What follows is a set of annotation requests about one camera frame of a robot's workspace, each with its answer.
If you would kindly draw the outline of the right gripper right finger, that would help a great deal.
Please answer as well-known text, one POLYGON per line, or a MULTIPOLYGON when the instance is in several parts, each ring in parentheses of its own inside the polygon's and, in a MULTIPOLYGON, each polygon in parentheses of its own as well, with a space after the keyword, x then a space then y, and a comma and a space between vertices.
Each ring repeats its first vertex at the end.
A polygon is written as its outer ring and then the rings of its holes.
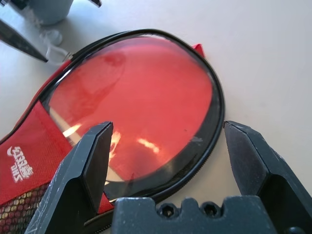
POLYGON ((256 195, 279 234, 312 232, 312 197, 292 169, 249 126, 224 122, 232 172, 242 195, 256 195))

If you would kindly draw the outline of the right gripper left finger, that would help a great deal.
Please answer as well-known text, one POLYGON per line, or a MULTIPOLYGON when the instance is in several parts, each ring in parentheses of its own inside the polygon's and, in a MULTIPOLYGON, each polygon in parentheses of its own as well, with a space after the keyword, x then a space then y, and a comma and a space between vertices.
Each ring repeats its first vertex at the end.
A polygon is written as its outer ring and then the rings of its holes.
POLYGON ((106 181, 112 122, 92 127, 57 168, 25 233, 81 234, 95 217, 106 181))

